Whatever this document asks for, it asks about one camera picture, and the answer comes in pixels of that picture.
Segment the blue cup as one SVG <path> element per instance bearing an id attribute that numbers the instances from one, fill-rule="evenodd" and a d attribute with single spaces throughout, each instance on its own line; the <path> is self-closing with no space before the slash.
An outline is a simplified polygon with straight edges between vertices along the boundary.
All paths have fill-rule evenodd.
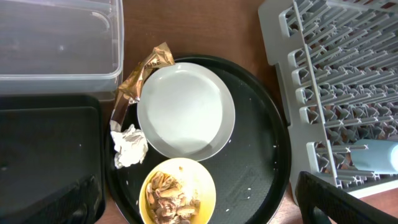
<path id="1" fill-rule="evenodd" d="M 397 174 L 397 142 L 361 139 L 354 145 L 367 146 L 367 149 L 351 150 L 351 161 L 355 168 L 377 174 Z"/>

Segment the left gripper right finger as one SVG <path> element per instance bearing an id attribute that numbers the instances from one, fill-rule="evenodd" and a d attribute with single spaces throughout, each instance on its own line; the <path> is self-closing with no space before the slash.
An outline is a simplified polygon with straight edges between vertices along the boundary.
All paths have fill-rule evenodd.
<path id="1" fill-rule="evenodd" d="M 307 171 L 299 173 L 295 196 L 304 223 L 397 223 L 396 217 L 337 189 Z"/>

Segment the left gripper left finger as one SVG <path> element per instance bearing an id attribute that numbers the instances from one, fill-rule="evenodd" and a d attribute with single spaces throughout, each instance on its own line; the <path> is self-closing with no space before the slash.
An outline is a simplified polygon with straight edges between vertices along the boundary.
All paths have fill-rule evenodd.
<path id="1" fill-rule="evenodd" d="M 103 214 L 103 189 L 87 175 L 18 212 L 3 215 L 1 223 L 95 223 Z"/>

